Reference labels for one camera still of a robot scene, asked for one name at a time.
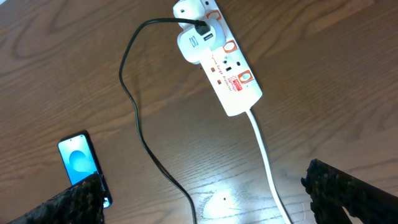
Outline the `blue Galaxy smartphone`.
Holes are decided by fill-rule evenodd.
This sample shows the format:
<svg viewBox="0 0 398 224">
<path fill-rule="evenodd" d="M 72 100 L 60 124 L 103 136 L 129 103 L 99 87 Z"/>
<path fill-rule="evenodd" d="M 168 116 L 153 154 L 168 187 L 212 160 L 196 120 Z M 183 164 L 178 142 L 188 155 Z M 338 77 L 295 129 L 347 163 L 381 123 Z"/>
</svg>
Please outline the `blue Galaxy smartphone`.
<svg viewBox="0 0 398 224">
<path fill-rule="evenodd" d="M 88 131 L 82 130 L 61 139 L 57 147 L 72 185 L 91 174 L 100 175 L 104 191 L 103 208 L 109 208 L 113 199 Z"/>
</svg>

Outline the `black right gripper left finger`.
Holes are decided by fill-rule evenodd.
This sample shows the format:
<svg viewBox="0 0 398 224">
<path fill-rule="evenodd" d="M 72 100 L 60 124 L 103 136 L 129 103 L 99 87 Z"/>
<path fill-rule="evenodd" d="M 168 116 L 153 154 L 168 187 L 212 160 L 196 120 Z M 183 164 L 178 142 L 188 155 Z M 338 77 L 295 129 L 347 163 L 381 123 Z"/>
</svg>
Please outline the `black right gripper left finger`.
<svg viewBox="0 0 398 224">
<path fill-rule="evenodd" d="M 102 175 L 94 173 L 10 224 L 104 224 Z"/>
</svg>

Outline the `white plug adapter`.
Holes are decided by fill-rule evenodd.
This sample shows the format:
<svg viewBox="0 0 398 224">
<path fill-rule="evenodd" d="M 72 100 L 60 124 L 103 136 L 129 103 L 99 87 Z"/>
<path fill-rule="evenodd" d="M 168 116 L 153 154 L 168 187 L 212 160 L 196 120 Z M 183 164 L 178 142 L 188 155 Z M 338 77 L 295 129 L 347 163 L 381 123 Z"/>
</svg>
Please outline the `white plug adapter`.
<svg viewBox="0 0 398 224">
<path fill-rule="evenodd" d="M 173 6 L 173 14 L 177 19 L 203 21 L 205 7 L 200 0 L 180 0 Z"/>
</svg>

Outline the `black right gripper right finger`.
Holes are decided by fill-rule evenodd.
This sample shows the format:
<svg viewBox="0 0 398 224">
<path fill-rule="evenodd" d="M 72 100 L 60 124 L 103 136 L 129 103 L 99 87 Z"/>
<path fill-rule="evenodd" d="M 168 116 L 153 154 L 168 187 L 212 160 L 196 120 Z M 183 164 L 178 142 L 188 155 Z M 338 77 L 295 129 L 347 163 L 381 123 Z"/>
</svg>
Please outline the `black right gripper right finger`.
<svg viewBox="0 0 398 224">
<path fill-rule="evenodd" d="M 397 197 L 318 159 L 310 161 L 307 176 L 301 179 L 312 201 L 310 208 L 318 224 L 397 223 Z"/>
</svg>

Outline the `white power strip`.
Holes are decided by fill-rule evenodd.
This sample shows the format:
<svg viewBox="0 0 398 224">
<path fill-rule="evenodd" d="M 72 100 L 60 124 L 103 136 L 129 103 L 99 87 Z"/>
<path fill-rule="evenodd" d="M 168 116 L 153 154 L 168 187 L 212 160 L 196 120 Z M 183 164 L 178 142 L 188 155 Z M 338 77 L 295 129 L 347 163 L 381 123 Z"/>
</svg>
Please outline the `white power strip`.
<svg viewBox="0 0 398 224">
<path fill-rule="evenodd" d="M 201 54 L 199 64 L 203 67 L 226 114 L 236 116 L 246 113 L 254 123 L 251 108 L 261 98 L 261 88 L 215 1 L 201 2 L 205 7 L 203 22 L 206 23 L 205 19 L 216 19 L 223 28 L 226 43 L 214 51 L 205 50 Z"/>
</svg>

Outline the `white USB charger adapter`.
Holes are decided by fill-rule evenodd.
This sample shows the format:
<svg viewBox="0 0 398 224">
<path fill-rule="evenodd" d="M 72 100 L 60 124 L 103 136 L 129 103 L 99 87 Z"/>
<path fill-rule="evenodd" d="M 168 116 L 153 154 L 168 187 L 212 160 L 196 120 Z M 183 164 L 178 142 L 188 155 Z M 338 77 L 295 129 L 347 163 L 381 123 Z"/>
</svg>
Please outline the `white USB charger adapter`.
<svg viewBox="0 0 398 224">
<path fill-rule="evenodd" d="M 205 19 L 205 28 L 187 27 L 177 37 L 177 45 L 183 57 L 192 64 L 200 63 L 205 50 L 214 51 L 226 43 L 221 24 L 216 19 Z"/>
</svg>

